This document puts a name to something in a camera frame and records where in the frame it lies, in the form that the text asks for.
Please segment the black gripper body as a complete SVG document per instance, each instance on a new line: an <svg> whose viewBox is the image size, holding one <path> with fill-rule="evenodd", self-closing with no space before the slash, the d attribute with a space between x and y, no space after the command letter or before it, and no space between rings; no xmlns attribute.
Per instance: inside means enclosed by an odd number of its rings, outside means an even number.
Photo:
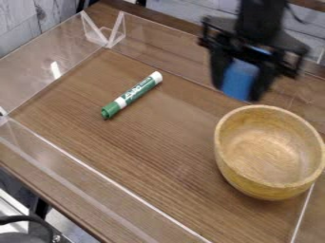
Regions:
<svg viewBox="0 0 325 243"><path fill-rule="evenodd" d="M278 57L281 74L296 77L310 48L284 31L288 0L241 0L236 19L205 16L199 45L222 47L233 58L252 64L265 54Z"/></svg>

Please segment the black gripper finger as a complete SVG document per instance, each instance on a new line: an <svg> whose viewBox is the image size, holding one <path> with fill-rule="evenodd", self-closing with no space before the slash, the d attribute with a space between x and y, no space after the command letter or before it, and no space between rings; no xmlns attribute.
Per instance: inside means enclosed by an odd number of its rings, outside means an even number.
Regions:
<svg viewBox="0 0 325 243"><path fill-rule="evenodd" d="M213 86L219 89L224 84L225 72L233 62L233 58L222 47L211 49L211 76Z"/></svg>
<svg viewBox="0 0 325 243"><path fill-rule="evenodd" d="M257 102L264 93L269 90L277 76L281 74L278 57L274 54L265 54L252 64L258 68L258 74L252 84L249 100Z"/></svg>

